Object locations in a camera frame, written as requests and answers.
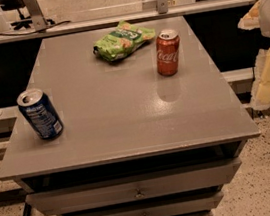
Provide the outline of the red coke can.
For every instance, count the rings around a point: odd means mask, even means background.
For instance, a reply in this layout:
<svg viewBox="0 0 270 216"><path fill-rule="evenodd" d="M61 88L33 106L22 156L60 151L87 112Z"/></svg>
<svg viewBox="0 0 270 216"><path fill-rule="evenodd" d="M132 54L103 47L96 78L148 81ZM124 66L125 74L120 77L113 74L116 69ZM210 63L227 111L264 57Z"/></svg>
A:
<svg viewBox="0 0 270 216"><path fill-rule="evenodd" d="M161 30L156 39L157 69L160 75L170 76L178 71L180 38L176 30Z"/></svg>

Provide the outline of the blue pepsi can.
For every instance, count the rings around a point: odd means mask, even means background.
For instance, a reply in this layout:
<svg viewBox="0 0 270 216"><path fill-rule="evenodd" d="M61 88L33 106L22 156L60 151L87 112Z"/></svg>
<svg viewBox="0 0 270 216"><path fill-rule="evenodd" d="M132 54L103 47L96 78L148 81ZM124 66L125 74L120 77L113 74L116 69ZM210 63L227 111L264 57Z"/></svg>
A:
<svg viewBox="0 0 270 216"><path fill-rule="evenodd" d="M41 139L53 139L63 132L63 123L45 92L29 88L17 98L20 113Z"/></svg>

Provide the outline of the green chip bag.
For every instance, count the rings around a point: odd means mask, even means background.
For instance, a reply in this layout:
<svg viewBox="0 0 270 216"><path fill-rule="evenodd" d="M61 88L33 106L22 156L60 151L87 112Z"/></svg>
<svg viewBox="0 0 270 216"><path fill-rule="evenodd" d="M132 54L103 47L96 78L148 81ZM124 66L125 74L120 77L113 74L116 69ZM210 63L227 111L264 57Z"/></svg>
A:
<svg viewBox="0 0 270 216"><path fill-rule="evenodd" d="M128 57L155 36L154 29L119 21L114 30L94 43L93 53L106 61L115 62Z"/></svg>

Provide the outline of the grey drawer cabinet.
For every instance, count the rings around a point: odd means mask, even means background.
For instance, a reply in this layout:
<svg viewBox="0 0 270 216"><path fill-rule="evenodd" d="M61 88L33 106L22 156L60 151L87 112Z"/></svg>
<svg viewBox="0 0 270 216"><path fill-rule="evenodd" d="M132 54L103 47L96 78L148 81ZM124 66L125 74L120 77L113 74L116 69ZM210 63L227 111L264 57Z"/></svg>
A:
<svg viewBox="0 0 270 216"><path fill-rule="evenodd" d="M15 181L28 197L239 158L259 133L248 112L184 19L159 20L154 28L180 36L180 69L170 78L158 74L150 44L112 65L92 52L98 32L45 39L29 84L51 97L63 132L45 141L17 119L0 179ZM55 216L221 192L224 185Z"/></svg>

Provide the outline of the top grey drawer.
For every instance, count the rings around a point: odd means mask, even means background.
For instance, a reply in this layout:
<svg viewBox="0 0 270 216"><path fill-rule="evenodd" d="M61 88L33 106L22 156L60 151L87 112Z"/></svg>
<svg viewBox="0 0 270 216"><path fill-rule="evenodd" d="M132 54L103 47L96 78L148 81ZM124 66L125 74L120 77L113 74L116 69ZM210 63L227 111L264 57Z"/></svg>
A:
<svg viewBox="0 0 270 216"><path fill-rule="evenodd" d="M231 182L240 158L151 172L123 179L30 194L26 201L44 215L58 215L184 193Z"/></svg>

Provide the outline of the middle grey drawer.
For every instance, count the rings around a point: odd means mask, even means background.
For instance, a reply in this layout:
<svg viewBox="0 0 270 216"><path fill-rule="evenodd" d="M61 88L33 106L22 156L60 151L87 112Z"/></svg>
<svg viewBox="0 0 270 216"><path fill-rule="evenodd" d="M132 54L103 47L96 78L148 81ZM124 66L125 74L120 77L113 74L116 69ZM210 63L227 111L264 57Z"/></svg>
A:
<svg viewBox="0 0 270 216"><path fill-rule="evenodd" d="M180 216L182 214L207 211L216 208L223 193L192 194L179 197L154 199L144 203L105 208L92 213L72 216Z"/></svg>

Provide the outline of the black office chair base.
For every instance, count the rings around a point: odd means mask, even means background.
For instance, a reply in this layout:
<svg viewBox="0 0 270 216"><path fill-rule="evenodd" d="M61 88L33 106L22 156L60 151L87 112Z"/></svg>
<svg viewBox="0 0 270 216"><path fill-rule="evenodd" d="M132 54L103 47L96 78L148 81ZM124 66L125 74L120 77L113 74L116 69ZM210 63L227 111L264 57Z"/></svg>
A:
<svg viewBox="0 0 270 216"><path fill-rule="evenodd" d="M0 0L0 6L4 11L16 10L18 12L20 20L17 22L11 22L15 31L18 31L21 28L30 29L31 26L34 26L23 0ZM49 26L55 24L52 19L46 18L46 20Z"/></svg>

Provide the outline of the left metal bracket post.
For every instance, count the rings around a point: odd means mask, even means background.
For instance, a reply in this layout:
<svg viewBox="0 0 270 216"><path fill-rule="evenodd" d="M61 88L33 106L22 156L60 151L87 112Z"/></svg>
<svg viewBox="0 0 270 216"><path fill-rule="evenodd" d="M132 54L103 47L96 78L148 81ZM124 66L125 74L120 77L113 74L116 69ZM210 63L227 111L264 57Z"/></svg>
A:
<svg viewBox="0 0 270 216"><path fill-rule="evenodd" d="M42 10L37 0L23 0L24 5L26 5L29 11L30 18L32 19L32 24L35 30L45 31L49 27L46 18L43 16Z"/></svg>

